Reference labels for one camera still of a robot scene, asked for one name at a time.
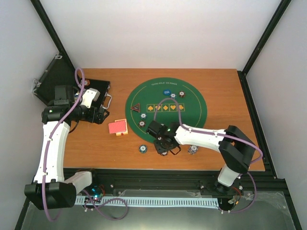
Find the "blue 50 chip stack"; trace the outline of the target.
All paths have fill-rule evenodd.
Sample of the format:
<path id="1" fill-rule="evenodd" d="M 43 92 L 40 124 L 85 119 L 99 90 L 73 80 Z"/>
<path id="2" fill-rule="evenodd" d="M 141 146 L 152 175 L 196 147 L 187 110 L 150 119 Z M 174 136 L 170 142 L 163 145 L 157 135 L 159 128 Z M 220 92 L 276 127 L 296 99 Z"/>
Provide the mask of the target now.
<path id="1" fill-rule="evenodd" d="M 139 146 L 139 152 L 140 153 L 146 153 L 147 152 L 147 146 L 146 145 L 140 145 Z"/>

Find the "red playing card deck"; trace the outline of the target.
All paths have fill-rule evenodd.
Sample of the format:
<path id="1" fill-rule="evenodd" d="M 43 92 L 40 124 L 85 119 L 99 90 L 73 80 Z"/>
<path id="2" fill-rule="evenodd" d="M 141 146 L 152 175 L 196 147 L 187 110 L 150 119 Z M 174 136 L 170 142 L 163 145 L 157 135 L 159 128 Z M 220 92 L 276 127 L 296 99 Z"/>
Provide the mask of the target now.
<path id="1" fill-rule="evenodd" d="M 128 134 L 128 125 L 126 119 L 115 120 L 108 124 L 109 134 L 115 134 L 116 136 L 123 136 Z"/>

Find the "purple white chip stack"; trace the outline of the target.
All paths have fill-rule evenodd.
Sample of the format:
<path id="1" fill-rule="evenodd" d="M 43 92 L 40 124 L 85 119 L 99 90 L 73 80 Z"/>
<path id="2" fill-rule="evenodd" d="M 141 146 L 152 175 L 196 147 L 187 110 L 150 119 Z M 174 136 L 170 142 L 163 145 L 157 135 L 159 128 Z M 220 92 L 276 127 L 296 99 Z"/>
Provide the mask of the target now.
<path id="1" fill-rule="evenodd" d="M 190 145 L 190 147 L 188 148 L 188 153 L 193 155 L 196 154 L 198 151 L 198 146 L 196 145 Z"/>

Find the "triangular all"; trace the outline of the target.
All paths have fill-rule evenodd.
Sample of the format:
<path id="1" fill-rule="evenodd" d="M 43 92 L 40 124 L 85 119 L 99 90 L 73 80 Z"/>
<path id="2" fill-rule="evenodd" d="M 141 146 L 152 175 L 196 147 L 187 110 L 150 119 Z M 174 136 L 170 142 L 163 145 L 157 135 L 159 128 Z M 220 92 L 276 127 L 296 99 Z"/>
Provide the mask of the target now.
<path id="1" fill-rule="evenodd" d="M 130 108 L 130 110 L 135 111 L 135 112 L 137 112 L 137 113 L 140 113 L 140 112 L 141 112 L 141 104 L 140 104 L 140 103 L 137 103 L 137 104 L 133 105 L 133 106 Z"/>

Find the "blue small blind button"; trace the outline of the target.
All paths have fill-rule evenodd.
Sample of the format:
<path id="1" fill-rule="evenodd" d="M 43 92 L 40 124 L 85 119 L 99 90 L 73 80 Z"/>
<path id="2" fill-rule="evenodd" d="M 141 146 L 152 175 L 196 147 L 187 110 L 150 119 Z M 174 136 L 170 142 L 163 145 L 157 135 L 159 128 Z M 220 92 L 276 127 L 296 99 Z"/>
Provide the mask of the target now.
<path id="1" fill-rule="evenodd" d="M 169 89 L 164 89 L 163 90 L 163 95 L 170 96 L 170 94 L 171 94 L 171 91 Z"/>

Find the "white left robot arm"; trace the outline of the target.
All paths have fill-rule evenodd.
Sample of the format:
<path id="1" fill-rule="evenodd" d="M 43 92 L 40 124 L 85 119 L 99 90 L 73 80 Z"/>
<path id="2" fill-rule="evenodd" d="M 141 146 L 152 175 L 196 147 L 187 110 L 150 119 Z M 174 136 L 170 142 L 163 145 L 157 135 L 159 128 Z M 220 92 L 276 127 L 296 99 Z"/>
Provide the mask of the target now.
<path id="1" fill-rule="evenodd" d="M 24 188 L 26 197 L 39 210 L 72 207 L 83 189 L 94 193 L 100 187 L 100 181 L 91 171 L 64 178 L 64 151 L 71 123 L 101 124 L 108 116 L 103 107 L 93 106 L 100 95 L 97 89 L 82 88 L 78 96 L 74 90 L 72 86 L 55 87 L 55 99 L 42 113 L 44 139 L 40 163 L 32 183 Z"/>

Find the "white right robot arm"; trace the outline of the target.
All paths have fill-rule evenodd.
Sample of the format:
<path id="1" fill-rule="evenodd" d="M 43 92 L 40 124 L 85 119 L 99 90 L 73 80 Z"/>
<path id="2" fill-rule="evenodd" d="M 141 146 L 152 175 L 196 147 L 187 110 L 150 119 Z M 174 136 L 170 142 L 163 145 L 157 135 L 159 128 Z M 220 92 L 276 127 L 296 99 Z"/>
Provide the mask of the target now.
<path id="1" fill-rule="evenodd" d="M 256 146 L 236 126 L 227 129 L 210 130 L 196 128 L 182 123 L 170 126 L 152 121 L 146 130 L 154 137 L 154 146 L 158 154 L 166 155 L 181 146 L 190 145 L 207 148 L 221 154 L 224 166 L 219 172 L 212 190 L 225 195 L 238 176 L 248 172 Z"/>

